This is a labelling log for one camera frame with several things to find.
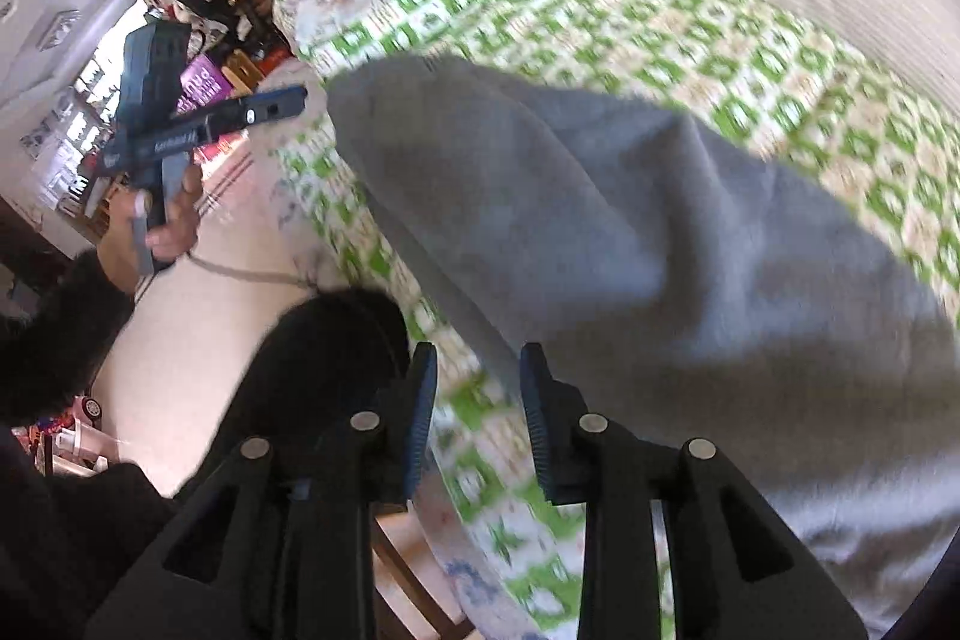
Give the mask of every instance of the black sleeve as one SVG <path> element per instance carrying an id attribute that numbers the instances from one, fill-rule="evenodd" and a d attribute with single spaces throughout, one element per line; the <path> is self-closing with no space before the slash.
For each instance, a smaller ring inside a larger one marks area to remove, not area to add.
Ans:
<path id="1" fill-rule="evenodd" d="M 29 323 L 0 322 L 0 424 L 23 426 L 70 405 L 133 313 L 96 252 L 83 253 Z"/>

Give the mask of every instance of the hand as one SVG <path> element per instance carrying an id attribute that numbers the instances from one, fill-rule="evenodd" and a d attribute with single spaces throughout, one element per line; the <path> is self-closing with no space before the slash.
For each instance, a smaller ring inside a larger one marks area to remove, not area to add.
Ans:
<path id="1" fill-rule="evenodd" d="M 184 189 L 166 205 L 167 223 L 147 234 L 147 247 L 157 260 L 173 261 L 197 243 L 200 214 L 196 204 L 202 195 L 200 167 L 191 164 L 184 172 Z M 133 218 L 137 217 L 138 204 L 139 210 L 143 210 L 143 199 L 138 196 L 131 191 L 110 199 L 110 227 L 97 245 L 97 258 L 107 279 L 130 295 L 140 282 L 133 244 Z"/>

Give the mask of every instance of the green and white patterned quilt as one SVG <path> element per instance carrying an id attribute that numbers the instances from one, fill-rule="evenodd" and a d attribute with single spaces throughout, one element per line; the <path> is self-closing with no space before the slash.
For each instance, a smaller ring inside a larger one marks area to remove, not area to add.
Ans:
<path id="1" fill-rule="evenodd" d="M 294 31 L 289 0 L 275 6 Z M 950 316 L 960 310 L 952 118 L 809 20 L 762 0 L 391 0 L 333 39 L 299 43 L 298 54 L 325 79 L 401 50 L 459 53 L 549 85 L 688 109 L 733 143 L 819 180 L 911 263 Z M 330 120 L 274 154 L 344 274 L 389 290 L 411 338 L 437 345 L 432 449 L 464 528 L 539 633 L 574 637 L 584 514 L 544 501 L 522 409 L 379 233 Z M 673 632 L 668 582 L 664 636 Z"/>

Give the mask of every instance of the gun grip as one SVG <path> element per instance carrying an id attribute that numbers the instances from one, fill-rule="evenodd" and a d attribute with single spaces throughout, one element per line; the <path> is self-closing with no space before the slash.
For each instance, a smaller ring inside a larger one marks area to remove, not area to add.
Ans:
<path id="1" fill-rule="evenodd" d="M 154 258 L 147 247 L 147 232 L 167 221 L 167 202 L 179 194 L 184 186 L 184 172 L 190 165 L 190 153 L 178 153 L 164 158 L 150 172 L 134 178 L 133 185 L 150 194 L 150 209 L 142 218 L 133 218 L 133 242 L 136 246 L 137 271 L 141 275 L 157 274 L 173 266 L 172 261 Z"/>

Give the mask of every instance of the gray blanket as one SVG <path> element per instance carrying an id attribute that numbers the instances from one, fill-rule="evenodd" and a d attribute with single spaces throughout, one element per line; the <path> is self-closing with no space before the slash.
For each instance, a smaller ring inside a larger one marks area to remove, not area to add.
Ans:
<path id="1" fill-rule="evenodd" d="M 714 440 L 873 636 L 960 524 L 954 328 L 842 204 L 691 116 L 452 58 L 337 78 L 338 148 L 488 368 L 521 345 L 639 437 Z"/>

